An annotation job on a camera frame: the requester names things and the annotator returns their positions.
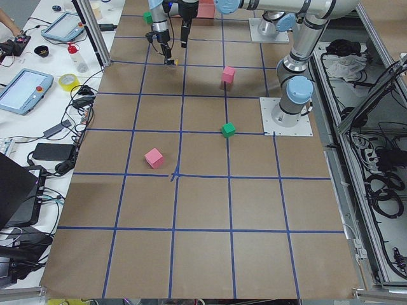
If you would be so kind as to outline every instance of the electronic device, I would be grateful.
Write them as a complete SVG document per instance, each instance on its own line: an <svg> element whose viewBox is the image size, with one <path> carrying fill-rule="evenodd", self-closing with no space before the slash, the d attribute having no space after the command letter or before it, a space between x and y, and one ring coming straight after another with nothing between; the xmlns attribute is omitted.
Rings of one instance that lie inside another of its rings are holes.
<svg viewBox="0 0 407 305"><path fill-rule="evenodd" d="M9 39L5 43L0 43L0 53L4 56L21 56L31 36L20 34L14 38L14 41Z"/></svg>
<svg viewBox="0 0 407 305"><path fill-rule="evenodd" d="M28 227L38 222L44 194L46 169L42 166L24 167L28 172L37 177L37 183L28 194L27 199L20 205L5 227Z"/></svg>
<svg viewBox="0 0 407 305"><path fill-rule="evenodd" d="M0 138L0 153L8 157L13 151L14 143L13 138Z"/></svg>
<svg viewBox="0 0 407 305"><path fill-rule="evenodd" d="M84 30L78 14L64 13L46 29L43 29L41 35L46 39L67 43L74 41Z"/></svg>
<svg viewBox="0 0 407 305"><path fill-rule="evenodd" d="M36 160L65 161L72 159L72 144L38 143L32 157Z"/></svg>
<svg viewBox="0 0 407 305"><path fill-rule="evenodd" d="M21 34L14 38L15 48L13 50L14 56L21 56L28 42L31 40L31 36Z"/></svg>
<svg viewBox="0 0 407 305"><path fill-rule="evenodd" d="M27 114L51 87L53 76L22 69L0 93L0 109Z"/></svg>
<svg viewBox="0 0 407 305"><path fill-rule="evenodd" d="M11 219L36 186L38 178L0 154L0 229Z"/></svg>
<svg viewBox="0 0 407 305"><path fill-rule="evenodd" d="M57 125L55 125L54 127L51 127L48 130L44 131L44 137L46 139L49 139L50 137L52 137L53 135L56 135L58 132L61 132L64 128L69 128L72 126L71 121L69 121L68 119L66 119L65 121L63 121L62 123L59 123Z"/></svg>
<svg viewBox="0 0 407 305"><path fill-rule="evenodd" d="M19 229L14 229L10 236L15 241L9 246L0 246L0 258L8 260L7 276L0 278L0 288L14 284L17 280L23 280L30 272L41 269L43 265L36 263L43 255L44 251L52 244L52 238L49 234L38 231L33 227L23 229L23 234Z"/></svg>

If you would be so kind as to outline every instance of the pink cube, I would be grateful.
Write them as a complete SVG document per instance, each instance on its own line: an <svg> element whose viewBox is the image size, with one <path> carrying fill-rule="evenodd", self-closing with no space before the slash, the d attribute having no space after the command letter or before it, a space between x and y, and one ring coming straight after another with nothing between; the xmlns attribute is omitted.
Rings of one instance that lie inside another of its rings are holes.
<svg viewBox="0 0 407 305"><path fill-rule="evenodd" d="M226 66L223 69L222 81L224 81L225 83L228 83L228 84L232 84L233 78L235 77L235 72L236 72L235 68Z"/></svg>
<svg viewBox="0 0 407 305"><path fill-rule="evenodd" d="M200 0L198 7L197 18L211 18L215 17L215 4L213 0Z"/></svg>
<svg viewBox="0 0 407 305"><path fill-rule="evenodd" d="M164 163L163 155L158 151L157 148L153 148L149 152L147 152L144 157L150 166L154 169L159 168Z"/></svg>

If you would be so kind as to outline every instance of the black bowl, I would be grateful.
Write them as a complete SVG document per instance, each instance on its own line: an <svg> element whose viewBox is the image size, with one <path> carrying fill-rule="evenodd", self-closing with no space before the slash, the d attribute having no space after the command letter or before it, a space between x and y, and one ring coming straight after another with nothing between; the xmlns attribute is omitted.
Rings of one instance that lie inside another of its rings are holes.
<svg viewBox="0 0 407 305"><path fill-rule="evenodd" d="M50 51L47 46L38 46L34 49L34 53L41 57L47 57Z"/></svg>

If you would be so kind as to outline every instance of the green cube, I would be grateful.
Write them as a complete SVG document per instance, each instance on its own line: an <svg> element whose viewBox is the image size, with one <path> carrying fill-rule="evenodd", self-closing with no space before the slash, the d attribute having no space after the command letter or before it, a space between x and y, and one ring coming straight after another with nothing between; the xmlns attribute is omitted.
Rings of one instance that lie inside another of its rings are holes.
<svg viewBox="0 0 407 305"><path fill-rule="evenodd" d="M151 16L151 12L145 12L144 14L142 14L142 18L147 24L153 24L153 17Z"/></svg>
<svg viewBox="0 0 407 305"><path fill-rule="evenodd" d="M222 126L222 134L225 138L231 137L236 132L236 128L232 123L227 123Z"/></svg>

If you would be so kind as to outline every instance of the yellow tape roll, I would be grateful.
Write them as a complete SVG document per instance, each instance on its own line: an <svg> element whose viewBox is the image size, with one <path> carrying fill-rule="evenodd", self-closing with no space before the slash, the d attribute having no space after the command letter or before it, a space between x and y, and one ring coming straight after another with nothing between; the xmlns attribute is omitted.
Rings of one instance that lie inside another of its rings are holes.
<svg viewBox="0 0 407 305"><path fill-rule="evenodd" d="M73 88L75 90L79 89L81 84L75 74L64 74L59 78L58 84L62 87L64 91L70 92Z"/></svg>

